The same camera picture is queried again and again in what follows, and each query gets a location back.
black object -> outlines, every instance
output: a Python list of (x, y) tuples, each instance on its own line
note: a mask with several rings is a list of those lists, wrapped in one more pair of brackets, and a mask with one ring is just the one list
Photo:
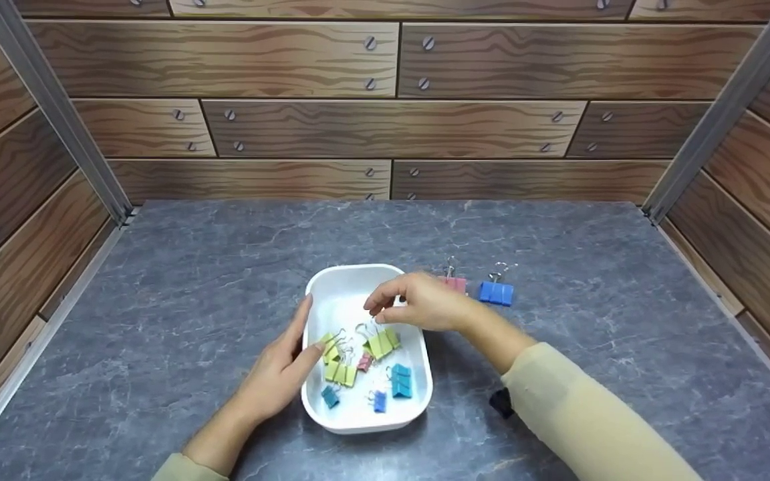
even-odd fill
[(489, 398), (489, 405), (505, 420), (516, 414), (516, 411), (513, 411), (513, 403), (510, 402), (510, 389), (506, 387), (493, 393)]

beige sleeve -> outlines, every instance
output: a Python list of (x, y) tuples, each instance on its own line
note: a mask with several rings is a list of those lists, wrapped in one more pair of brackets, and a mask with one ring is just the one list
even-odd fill
[(546, 343), (503, 377), (513, 409), (581, 481), (700, 477), (626, 403)]
[(183, 454), (174, 453), (153, 475), (152, 481), (227, 481), (227, 478), (210, 468), (195, 464)]

right hand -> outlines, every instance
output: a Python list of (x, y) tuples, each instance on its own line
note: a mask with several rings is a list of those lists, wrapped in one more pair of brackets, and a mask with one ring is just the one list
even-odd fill
[[(406, 301), (395, 307), (394, 298)], [(364, 308), (377, 323), (407, 323), (427, 331), (464, 331), (487, 310), (474, 299), (424, 272), (403, 274), (376, 287)]]

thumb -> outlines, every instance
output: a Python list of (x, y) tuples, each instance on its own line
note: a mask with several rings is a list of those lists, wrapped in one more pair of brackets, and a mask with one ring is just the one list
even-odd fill
[(301, 387), (302, 383), (308, 377), (308, 374), (311, 374), (314, 366), (317, 365), (317, 362), (323, 355), (324, 348), (325, 346), (323, 343), (317, 342), (316, 344), (311, 344), (311, 346), (306, 347), (305, 350), (299, 353), (299, 355), (296, 356), (296, 360), (284, 369), (284, 375), (286, 375), (287, 380), (294, 386)]

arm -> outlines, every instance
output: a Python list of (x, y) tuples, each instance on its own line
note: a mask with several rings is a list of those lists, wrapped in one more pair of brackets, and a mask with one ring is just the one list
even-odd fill
[[(394, 307), (393, 299), (406, 299)], [(364, 308), (379, 323), (458, 331), (503, 376), (513, 409), (581, 481), (691, 481), (696, 472), (638, 414), (571, 360), (434, 277), (383, 283)]]
[(166, 460), (153, 481), (227, 481), (251, 432), (287, 407), (323, 354), (323, 345), (316, 343), (293, 359), (311, 304), (311, 296), (303, 299), (287, 331), (263, 350), (230, 400), (181, 454)]

